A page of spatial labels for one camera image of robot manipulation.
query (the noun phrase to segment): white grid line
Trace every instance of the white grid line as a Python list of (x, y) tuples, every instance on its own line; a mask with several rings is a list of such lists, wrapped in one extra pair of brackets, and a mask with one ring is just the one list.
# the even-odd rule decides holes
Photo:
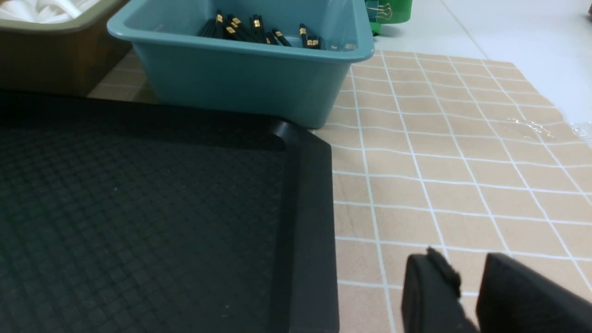
[[(341, 148), (341, 149), (348, 149), (351, 151), (361, 151), (360, 148), (353, 148), (353, 147), (347, 147), (347, 146), (341, 146), (341, 145), (331, 145), (332, 147), (335, 148)], [(398, 151), (396, 149), (388, 149), (388, 148), (366, 148), (366, 151), (383, 151), (383, 152), (393, 152), (393, 153), (400, 153), (400, 154), (404, 154), (404, 155), (411, 155), (410, 152), (405, 152), (405, 151)], [(452, 158), (452, 159), (462, 159), (458, 156), (449, 156), (449, 155), (436, 155), (436, 154), (428, 154), (428, 153), (414, 153), (414, 155), (416, 156), (427, 156), (427, 157), (437, 157), (437, 158)], [(472, 157), (466, 157), (465, 158), (467, 161), (482, 161), (482, 162), (498, 162), (498, 163), (506, 163), (506, 164), (512, 164), (512, 162), (506, 160), (499, 160), (499, 159), (485, 159), (485, 158), (472, 158)], [(589, 168), (592, 167), (592, 164), (582, 164), (582, 165), (557, 165), (557, 164), (541, 164), (541, 163), (533, 163), (533, 162), (522, 162), (522, 161), (514, 161), (514, 164), (516, 165), (536, 165), (539, 167), (548, 167), (548, 168), (566, 168), (566, 169), (571, 169), (571, 168)]]
[[(432, 83), (430, 81), (393, 81), (393, 83), (398, 83), (398, 84), (431, 84), (431, 85), (436, 85), (439, 87), (444, 87), (444, 88), (457, 88), (457, 89), (473, 89), (473, 90), (482, 90), (482, 91), (494, 91), (494, 92), (504, 92), (503, 90), (498, 90), (498, 89), (485, 89), (485, 88), (465, 88), (461, 85), (447, 85), (447, 84), (436, 84), (436, 83)], [(342, 92), (353, 92), (353, 90), (341, 90)], [(389, 94), (383, 94), (381, 92), (375, 92), (375, 91), (367, 91), (367, 90), (358, 90), (359, 92), (365, 92), (367, 94), (374, 94), (374, 95), (381, 95), (381, 96), (390, 96)], [(537, 95), (540, 96), (540, 94), (536, 93), (536, 92), (526, 92), (526, 91), (509, 91), (512, 94), (521, 94), (521, 95)]]
[[(341, 200), (333, 200), (334, 204), (348, 204), (351, 206), (363, 206), (363, 207), (370, 207), (369, 203), (360, 203), (354, 201), (341, 201)], [(405, 205), (398, 205), (398, 204), (374, 204), (374, 207), (379, 208), (392, 208), (392, 209), (411, 209), (411, 210), (419, 210), (422, 212), (429, 212), (430, 209), (422, 208), (422, 207), (413, 207), (413, 206), (405, 206)], [(489, 217), (489, 214), (482, 214), (482, 213), (468, 213), (462, 212), (460, 210), (449, 210), (449, 209), (433, 209), (436, 213), (451, 213), (451, 214), (458, 214), (458, 215), (468, 215), (468, 216), (479, 216), (479, 217)], [(578, 222), (578, 221), (566, 221), (566, 220), (547, 220), (541, 219), (538, 217), (526, 217), (526, 216), (511, 216), (511, 215), (499, 215), (493, 214), (493, 217), (497, 219), (510, 219), (510, 220), (527, 220), (527, 221), (537, 221), (537, 222), (548, 222), (551, 221), (552, 223), (559, 223), (565, 225), (586, 225), (592, 226), (592, 222)]]
[[(387, 289), (396, 289), (402, 290), (403, 286), (400, 284), (378, 284), (378, 283), (367, 283), (367, 282), (358, 282), (358, 281), (349, 281), (349, 280), (337, 280), (338, 284), (342, 284), (344, 286), (355, 286), (355, 287), (366, 287), (366, 288), (387, 288)], [(479, 293), (476, 292), (461, 292), (462, 296), (479, 296)]]
[(418, 53), (413, 53), (413, 52), (409, 52), (409, 54), (415, 54), (415, 56), (404, 56), (404, 55), (385, 55), (383, 53), (383, 55), (387, 58), (403, 58), (403, 59), (419, 59), (419, 60), (427, 60), (427, 61), (435, 61), (435, 62), (443, 62), (443, 63), (458, 63), (461, 65), (475, 65), (475, 66), (488, 66), (488, 67), (493, 67), (493, 68), (505, 68), (505, 69), (517, 69), (517, 67), (515, 66), (498, 66), (498, 65), (488, 65), (486, 63), (484, 63), (483, 61), (481, 63), (475, 63), (475, 62), (462, 62), (462, 61), (453, 61), (452, 59), (450, 59), (450, 57), (447, 57), (448, 60), (440, 60), (440, 59), (434, 59), (434, 58), (422, 58), (420, 56), (420, 54)]
[[(464, 79), (460, 76), (460, 74), (458, 73), (458, 70), (456, 69), (456, 66), (454, 66), (454, 64), (452, 64), (452, 67), (455, 69), (456, 73), (459, 75), (461, 81), (465, 84), (466, 86), (466, 82), (464, 81)], [(489, 71), (489, 69), (487, 67), (485, 67), (487, 69), (487, 72), (493, 77), (493, 74)], [(504, 94), (512, 101), (514, 101), (509, 95), (508, 93), (506, 93), (504, 91)], [(471, 98), (473, 98), (473, 100), (477, 101), (477, 99), (473, 96), (472, 92), (469, 90), (469, 95), (471, 96)], [(477, 109), (479, 110), (479, 112), (481, 113), (481, 115), (483, 117), (485, 117), (485, 114), (483, 113), (483, 111), (481, 110), (481, 107), (477, 104)], [(584, 274), (584, 272), (582, 271), (582, 269), (580, 268), (580, 265), (578, 265), (578, 263), (576, 262), (575, 259), (573, 259), (573, 256), (571, 255), (570, 249), (567, 247), (567, 245), (565, 244), (563, 238), (561, 238), (561, 235), (559, 234), (559, 232), (557, 231), (557, 228), (555, 227), (555, 225), (553, 223), (551, 223), (551, 221), (549, 220), (549, 215), (547, 214), (546, 210), (543, 208), (543, 206), (540, 204), (539, 200), (536, 198), (536, 195), (534, 194), (533, 190), (529, 187), (528, 183), (526, 182), (526, 179), (524, 178), (524, 176), (522, 175), (522, 173), (520, 172), (520, 169), (518, 168), (518, 166), (516, 164), (513, 163), (513, 158), (510, 155), (510, 151), (508, 150), (505, 141), (497, 134), (496, 130), (493, 128), (493, 126), (488, 122), (489, 127), (491, 128), (491, 130), (500, 138), (500, 142), (502, 147), (504, 148), (504, 150), (506, 151), (506, 154), (508, 154), (508, 156), (510, 157), (510, 162), (512, 162), (514, 169), (516, 170), (516, 172), (518, 172), (518, 176), (520, 176), (520, 179), (522, 179), (522, 181), (524, 182), (526, 188), (529, 190), (530, 192), (530, 196), (533, 198), (533, 200), (535, 201), (536, 205), (538, 206), (538, 208), (541, 210), (541, 212), (543, 213), (545, 219), (548, 221), (549, 226), (551, 226), (551, 228), (553, 229), (553, 232), (555, 233), (555, 235), (557, 236), (557, 238), (559, 239), (561, 246), (563, 247), (563, 249), (565, 250), (565, 252), (568, 254), (568, 256), (570, 258), (572, 258), (572, 262), (574, 263), (576, 269), (578, 270), (578, 272), (580, 273), (580, 276), (582, 277), (582, 279), (584, 279), (584, 282), (586, 283), (586, 286), (588, 287), (588, 289), (590, 291), (592, 291), (592, 286), (590, 285), (590, 282), (588, 281), (588, 278), (586, 277), (586, 275)]]
[[(351, 176), (361, 176), (365, 177), (366, 174), (361, 174), (360, 172), (349, 172), (349, 171), (339, 171), (333, 170), (334, 174), (339, 175), (351, 175)], [(515, 190), (515, 191), (529, 191), (526, 187), (516, 187), (516, 186), (505, 186), (505, 185), (494, 185), (494, 184), (483, 184), (481, 182), (471, 182), (471, 181), (449, 181), (449, 180), (439, 180), (439, 179), (430, 179), (430, 178), (417, 178), (417, 177), (409, 177), (405, 175), (398, 175), (398, 174), (372, 174), (369, 173), (368, 176), (370, 178), (377, 177), (377, 178), (403, 178), (408, 180), (415, 180), (415, 181), (425, 181), (425, 182), (436, 182), (439, 184), (460, 184), (460, 185), (476, 185), (479, 187), (490, 187), (490, 188), (502, 188), (505, 190)], [(532, 188), (534, 192), (542, 192), (542, 193), (556, 193), (556, 194), (585, 194), (585, 195), (592, 195), (592, 192), (573, 192), (573, 191), (558, 191), (558, 190), (546, 190), (543, 188)]]
[[(362, 65), (354, 65), (354, 67), (369, 67), (369, 68), (382, 68), (382, 67), (372, 67), (372, 66), (362, 66)], [(388, 69), (394, 69), (396, 71), (409, 71), (409, 72), (421, 72), (420, 69), (409, 69), (409, 68), (388, 68)], [(446, 74), (446, 75), (455, 75), (454, 73), (448, 73), (448, 72), (435, 72), (435, 71), (426, 71), (427, 73), (438, 73), (438, 74)], [(488, 78), (491, 79), (491, 77), (489, 76), (482, 76), (482, 75), (476, 75), (476, 74), (462, 74), (462, 75), (467, 75), (467, 76), (479, 76), (481, 78)], [(367, 76), (358, 76), (358, 75), (348, 75), (348, 76), (353, 76), (356, 79), (363, 79), (363, 80), (369, 80), (369, 81), (378, 81), (378, 82), (388, 82), (387, 80), (383, 80), (383, 79), (376, 79), (376, 78), (370, 78)], [(524, 81), (524, 80), (516, 80), (516, 79), (502, 79), (502, 80), (506, 80), (506, 81), (514, 81), (514, 82), (528, 82), (528, 81)], [(394, 80), (393, 83), (427, 83), (427, 81), (399, 81), (399, 80)], [(444, 85), (444, 87), (451, 87), (451, 88), (460, 88), (461, 86), (457, 86), (457, 85)]]
[[(352, 72), (352, 86), (353, 89), (356, 89), (356, 83), (355, 80), (353, 79), (353, 72)], [(362, 148), (362, 160), (363, 160), (363, 164), (364, 164), (364, 172), (366, 175), (366, 187), (368, 190), (368, 200), (370, 201), (370, 205), (373, 205), (374, 203), (374, 198), (372, 196), (372, 186), (370, 184), (370, 177), (368, 176), (368, 162), (366, 160), (366, 152), (364, 150), (364, 138), (362, 135), (362, 120), (360, 118), (360, 111), (358, 109), (358, 97), (357, 97), (357, 93), (354, 92), (353, 93), (353, 100), (354, 103), (356, 105), (356, 116), (358, 118), (358, 133), (360, 135), (360, 147)], [(372, 227), (374, 228), (374, 238), (376, 241), (380, 240), (380, 235), (379, 235), (379, 231), (378, 231), (378, 224), (376, 221), (376, 212), (374, 210), (374, 208), (370, 209), (371, 211), (371, 215), (372, 215)], [(384, 285), (387, 284), (387, 272), (386, 269), (384, 267), (384, 260), (382, 259), (382, 248), (380, 246), (379, 243), (376, 243), (376, 248), (377, 248), (377, 255), (378, 255), (378, 264), (380, 267), (380, 275), (382, 278), (382, 283)], [(392, 304), (391, 304), (391, 296), (390, 296), (390, 292), (388, 291), (388, 288), (384, 288), (384, 296), (386, 298), (386, 304), (387, 304), (387, 311), (388, 311), (388, 321), (391, 327), (391, 332), (392, 333), (396, 333), (397, 329), (395, 328), (395, 319), (392, 313)]]
[[(425, 76), (425, 78), (427, 80), (428, 79), (427, 74), (423, 70), (422, 64), (419, 62), (419, 60), (417, 60), (417, 63), (419, 63), (419, 67), (422, 69), (423, 75)], [(434, 94), (436, 94), (436, 91), (434, 90), (434, 88), (432, 87), (431, 84), (430, 84), (430, 89), (432, 90), (432, 92)], [(438, 103), (438, 106), (440, 107), (440, 110), (442, 112), (444, 112), (444, 108), (442, 107), (440, 100), (436, 100), (436, 101)], [(466, 169), (469, 171), (469, 175), (471, 176), (471, 179), (473, 180), (473, 183), (475, 184), (475, 186), (477, 188), (477, 193), (479, 194), (479, 198), (481, 199), (481, 202), (483, 203), (483, 206), (485, 207), (485, 210), (487, 211), (487, 214), (489, 215), (489, 218), (491, 219), (491, 222), (493, 223), (493, 226), (496, 229), (497, 235), (500, 237), (500, 240), (504, 246), (504, 249), (506, 249), (507, 252), (510, 252), (510, 248), (508, 247), (508, 244), (506, 243), (506, 240), (504, 239), (504, 236), (501, 233), (500, 227), (497, 225), (496, 219), (493, 217), (491, 209), (489, 208), (489, 204), (487, 203), (487, 200), (485, 200), (485, 197), (483, 196), (483, 193), (481, 192), (481, 187), (477, 184), (477, 179), (475, 178), (475, 175), (473, 174), (473, 171), (471, 170), (471, 166), (469, 165), (469, 162), (465, 159), (465, 155), (462, 152), (461, 147), (458, 144), (458, 141), (456, 140), (456, 136), (454, 134), (454, 130), (452, 129), (452, 125), (448, 119), (448, 116), (444, 116), (444, 120), (446, 121), (446, 124), (448, 125), (448, 129), (450, 130), (450, 133), (452, 134), (452, 140), (454, 141), (454, 144), (455, 144), (457, 150), (461, 154), (461, 159), (464, 162)]]
[[(430, 95), (430, 96), (399, 96), (402, 98), (434, 98), (434, 99), (438, 99), (441, 101), (446, 101), (446, 102), (458, 102), (458, 103), (477, 103), (477, 104), (495, 104), (495, 105), (511, 105), (511, 106), (519, 106), (519, 107), (536, 107), (536, 108), (548, 108), (548, 109), (553, 109), (553, 110), (557, 110), (556, 107), (551, 107), (551, 106), (547, 106), (547, 105), (534, 105), (534, 104), (517, 104), (517, 103), (503, 103), (503, 102), (499, 102), (499, 103), (491, 103), (491, 102), (481, 102), (481, 101), (467, 101), (467, 100), (453, 100), (450, 98), (442, 98), (442, 97), (436, 97), (435, 95)], [(340, 108), (345, 108), (345, 109), (351, 109), (353, 110), (353, 107), (344, 107), (341, 105), (335, 105), (336, 107), (340, 107)]]
[[(339, 105), (334, 105), (333, 108), (341, 108), (344, 110), (351, 110), (350, 108), (341, 107)], [(447, 114), (451, 117), (456, 117), (456, 118), (475, 120), (475, 121), (485, 121), (485, 118), (474, 118), (474, 117), (463, 116), (461, 114), (454, 114), (454, 113), (447, 113), (447, 112), (402, 112), (402, 111), (383, 110), (383, 109), (374, 108), (374, 107), (359, 107), (359, 109), (360, 110), (373, 110), (373, 111), (379, 111), (379, 112), (391, 113), (391, 114), (401, 113), (403, 115), (408, 115), (408, 116), (442, 116), (444, 114)], [(564, 121), (553, 121), (552, 123), (541, 123), (541, 122), (535, 123), (534, 121), (530, 121), (530, 120), (514, 119), (514, 118), (489, 119), (489, 121), (492, 123), (502, 123), (502, 124), (526, 123), (526, 124), (531, 124), (531, 125), (539, 126), (539, 127), (565, 124)]]
[[(386, 60), (384, 59), (384, 57), (382, 57), (382, 63), (384, 64), (385, 67), (387, 66), (387, 63), (386, 63)], [(389, 79), (389, 82), (390, 82), (391, 75), (388, 73), (388, 71), (387, 71), (387, 78)], [(395, 105), (397, 106), (397, 109), (398, 110), (401, 110), (401, 108), (399, 106), (399, 100), (398, 100), (397, 94), (395, 94), (395, 88), (392, 85), (392, 82), (390, 82), (389, 85), (391, 86), (392, 97), (393, 97), (393, 99), (395, 101)], [(409, 150), (411, 152), (410, 155), (413, 158), (413, 164), (415, 164), (415, 170), (416, 170), (417, 175), (419, 176), (419, 178), (422, 178), (422, 171), (419, 168), (419, 163), (417, 162), (417, 159), (415, 157), (414, 150), (413, 150), (413, 145), (411, 145), (411, 138), (409, 138), (409, 133), (407, 133), (407, 125), (405, 124), (405, 119), (403, 118), (403, 115), (402, 114), (399, 114), (399, 116), (400, 116), (400, 119), (401, 119), (401, 125), (403, 127), (403, 130), (405, 131), (405, 138), (407, 139), (407, 144), (408, 144)], [(424, 194), (424, 196), (426, 198), (426, 201), (427, 201), (427, 206), (430, 209), (430, 212), (432, 214), (432, 220), (434, 222), (434, 225), (436, 226), (436, 231), (437, 231), (437, 234), (438, 234), (438, 238), (440, 239), (440, 243), (442, 244), (442, 251), (444, 252), (444, 256), (446, 256), (446, 258), (449, 258), (449, 256), (448, 256), (448, 250), (446, 249), (446, 243), (444, 242), (444, 236), (442, 235), (442, 230), (440, 229), (440, 224), (438, 224), (438, 220), (436, 218), (436, 214), (433, 211), (432, 201), (431, 201), (429, 195), (427, 194), (426, 185), (423, 182), (423, 180), (420, 180), (420, 183), (422, 185), (423, 194)]]
[[(441, 114), (445, 117), (448, 116), (448, 114), (443, 113)], [(360, 126), (350, 126), (350, 125), (345, 125), (342, 123), (326, 123), (325, 125), (329, 125), (329, 126), (340, 126), (340, 127), (345, 127), (348, 129), (358, 129)], [(531, 143), (533, 145), (549, 145), (549, 146), (565, 146), (565, 145), (585, 145), (585, 142), (583, 142), (579, 137), (574, 135), (574, 140), (575, 141), (568, 141), (568, 142), (558, 142), (558, 143), (545, 143), (538, 135), (537, 135), (537, 131), (533, 131), (534, 135), (537, 135), (536, 140), (537, 141), (532, 141), (532, 140), (519, 140), (519, 139), (509, 139), (506, 137), (500, 137), (499, 135), (492, 135), (492, 136), (485, 136), (485, 135), (469, 135), (469, 134), (453, 134), (453, 132), (450, 133), (429, 133), (429, 132), (415, 132), (415, 131), (409, 131), (409, 130), (396, 130), (396, 129), (390, 129), (388, 127), (381, 127), (381, 126), (361, 126), (362, 129), (379, 129), (379, 130), (385, 130), (385, 131), (389, 131), (389, 132), (396, 132), (396, 133), (409, 133), (409, 134), (418, 134), (418, 135), (429, 135), (429, 136), (455, 136), (455, 137), (474, 137), (476, 139), (503, 139), (506, 141), (514, 141), (514, 142), (522, 142), (522, 143)]]
[[(424, 250), (428, 247), (432, 247), (434, 249), (441, 248), (441, 246), (439, 246), (438, 244), (419, 244), (419, 243), (411, 243), (411, 242), (383, 241), (383, 240), (376, 241), (375, 239), (358, 238), (358, 237), (336, 236), (335, 239), (337, 239), (338, 241), (363, 242), (363, 243), (373, 243), (373, 244), (378, 242), (381, 245), (386, 244), (386, 245), (409, 246), (409, 247), (421, 248)], [(564, 255), (550, 255), (550, 254), (541, 254), (541, 253), (534, 253), (534, 252), (510, 251), (509, 249), (500, 250), (500, 249), (467, 248), (464, 246), (450, 246), (450, 245), (447, 245), (446, 248), (448, 250), (454, 250), (454, 251), (465, 251), (465, 252), (476, 252), (476, 253), (504, 253), (506, 255), (523, 255), (525, 257), (570, 260), (570, 261), (573, 258), (573, 259), (576, 259), (579, 261), (592, 262), (592, 258), (566, 257)]]
[[(379, 66), (361, 65), (361, 64), (355, 64), (354, 67), (367, 67), (367, 68), (376, 68), (376, 69), (383, 68), (383, 67), (379, 67)], [(386, 69), (395, 69), (395, 70), (398, 70), (398, 71), (419, 71), (420, 70), (419, 68), (398, 68), (398, 67), (384, 67), (384, 68), (386, 68)], [(452, 72), (432, 71), (430, 69), (426, 69), (425, 71), (427, 73), (438, 73), (438, 74), (454, 75), (454, 73), (452, 73)], [(463, 73), (462, 75), (466, 75), (466, 76), (477, 76), (477, 77), (480, 77), (480, 78), (488, 78), (488, 79), (491, 78), (491, 76), (487, 76), (487, 75), (470, 74), (470, 73)], [(503, 78), (502, 80), (517, 81), (517, 82), (528, 82), (528, 80), (510, 79), (510, 78)]]

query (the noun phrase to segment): black plastic piece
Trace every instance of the black plastic piece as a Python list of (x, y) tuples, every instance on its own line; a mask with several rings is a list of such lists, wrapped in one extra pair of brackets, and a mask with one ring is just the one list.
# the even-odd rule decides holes
[(488, 254), (477, 316), (483, 333), (591, 333), (592, 304), (503, 254)]
[(328, 144), (266, 116), (0, 103), (0, 332), (338, 332)]
[(406, 333), (477, 332), (458, 300), (456, 277), (458, 273), (433, 249), (407, 258), (401, 304)]

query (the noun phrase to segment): green container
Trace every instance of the green container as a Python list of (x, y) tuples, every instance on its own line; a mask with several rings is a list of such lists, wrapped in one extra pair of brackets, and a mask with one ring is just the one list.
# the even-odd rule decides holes
[(390, 15), (378, 16), (376, 10), (368, 9), (371, 22), (378, 24), (396, 24), (409, 21), (411, 18), (412, 0), (365, 0), (368, 8), (389, 8)]
[(0, 20), (0, 89), (86, 96), (131, 44), (107, 32), (126, 0), (101, 0), (58, 24)]
[[(196, 37), (215, 15), (263, 17), (294, 47)], [(299, 24), (324, 39), (304, 49)], [(360, 0), (131, 0), (108, 23), (129, 40), (161, 103), (262, 113), (321, 127), (350, 65), (374, 54)]]
[(411, 18), (412, 0), (381, 0), (381, 5), (390, 4), (392, 16), (389, 19), (379, 19), (381, 24), (404, 23)]

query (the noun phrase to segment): teal plastic container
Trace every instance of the teal plastic container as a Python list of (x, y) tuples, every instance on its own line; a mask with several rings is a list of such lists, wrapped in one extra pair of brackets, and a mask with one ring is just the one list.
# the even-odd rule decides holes
[[(247, 23), (259, 14), (295, 47), (196, 37), (217, 9)], [(326, 50), (301, 47), (300, 23)], [(361, 0), (131, 0), (107, 28), (132, 42), (161, 103), (270, 114), (308, 128), (325, 123), (350, 65), (374, 54)]]

